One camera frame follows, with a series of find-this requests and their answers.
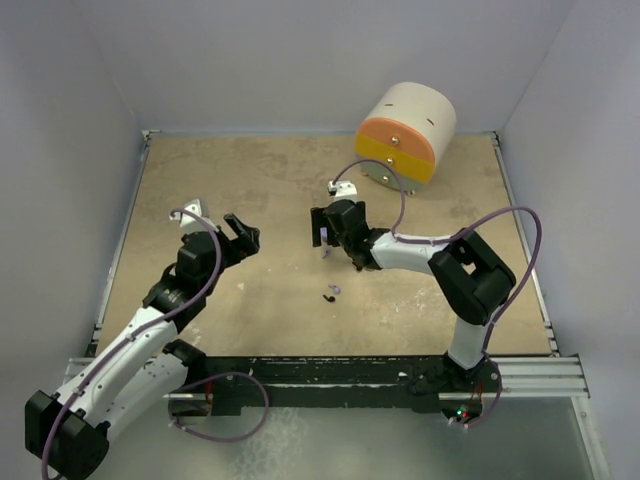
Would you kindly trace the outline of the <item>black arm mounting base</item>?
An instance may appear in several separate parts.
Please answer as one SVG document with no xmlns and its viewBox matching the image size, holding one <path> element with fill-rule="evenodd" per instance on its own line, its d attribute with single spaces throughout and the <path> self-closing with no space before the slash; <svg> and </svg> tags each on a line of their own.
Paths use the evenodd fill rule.
<svg viewBox="0 0 640 480">
<path fill-rule="evenodd" d="M 187 390 L 211 402 L 215 416 L 263 406 L 399 408 L 467 420 L 502 387 L 488 359 L 464 370 L 446 355 L 215 357 L 184 340 L 163 351 L 186 366 Z"/>
</svg>

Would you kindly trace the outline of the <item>purple black wireless earbud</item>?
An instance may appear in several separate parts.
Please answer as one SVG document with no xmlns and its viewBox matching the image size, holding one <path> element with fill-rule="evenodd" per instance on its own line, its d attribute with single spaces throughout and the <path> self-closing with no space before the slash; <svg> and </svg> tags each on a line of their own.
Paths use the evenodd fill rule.
<svg viewBox="0 0 640 480">
<path fill-rule="evenodd" d="M 327 288 L 329 292 L 327 294 L 323 294 L 322 297 L 325 301 L 329 303 L 334 303 L 336 301 L 337 296 L 341 293 L 341 288 L 335 284 L 328 284 Z"/>
</svg>

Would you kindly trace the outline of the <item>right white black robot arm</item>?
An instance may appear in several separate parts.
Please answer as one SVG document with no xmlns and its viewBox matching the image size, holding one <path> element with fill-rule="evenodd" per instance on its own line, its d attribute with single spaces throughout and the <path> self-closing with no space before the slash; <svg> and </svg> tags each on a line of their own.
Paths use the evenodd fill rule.
<svg viewBox="0 0 640 480">
<path fill-rule="evenodd" d="M 342 248 L 358 271 L 399 269 L 433 276 L 456 314 L 446 383 L 467 391 L 479 381 L 490 322 L 506 305 L 516 277 L 478 233 L 402 241 L 389 229 L 369 227 L 363 201 L 338 200 L 312 208 L 310 216 L 312 245 L 326 240 Z"/>
</svg>

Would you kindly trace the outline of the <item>round cream drawer cabinet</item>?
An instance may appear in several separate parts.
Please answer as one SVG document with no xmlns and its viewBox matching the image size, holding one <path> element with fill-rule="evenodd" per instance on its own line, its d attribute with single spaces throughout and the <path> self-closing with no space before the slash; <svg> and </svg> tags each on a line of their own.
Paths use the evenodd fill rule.
<svg viewBox="0 0 640 480">
<path fill-rule="evenodd" d="M 415 82 L 391 86 L 359 125 L 354 153 L 363 173 L 411 195 L 434 176 L 456 130 L 453 104 Z"/>
</svg>

